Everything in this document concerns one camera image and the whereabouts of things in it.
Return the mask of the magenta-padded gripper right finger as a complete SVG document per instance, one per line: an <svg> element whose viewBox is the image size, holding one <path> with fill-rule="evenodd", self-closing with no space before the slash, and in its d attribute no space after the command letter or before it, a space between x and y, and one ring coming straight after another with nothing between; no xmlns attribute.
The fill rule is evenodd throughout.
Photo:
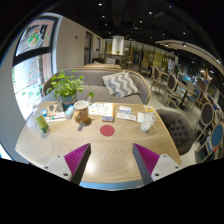
<svg viewBox="0 0 224 224"><path fill-rule="evenodd" d="M144 185L181 170L181 166L167 154L158 155L136 143L133 144L132 153Z"/></svg>

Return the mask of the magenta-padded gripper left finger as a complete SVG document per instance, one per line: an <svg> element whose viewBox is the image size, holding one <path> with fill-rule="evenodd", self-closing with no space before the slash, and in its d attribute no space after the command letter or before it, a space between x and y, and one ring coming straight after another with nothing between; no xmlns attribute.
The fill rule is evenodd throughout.
<svg viewBox="0 0 224 224"><path fill-rule="evenodd" d="M90 154L91 144L87 143L66 155L56 155L43 166L43 169L79 185Z"/></svg>

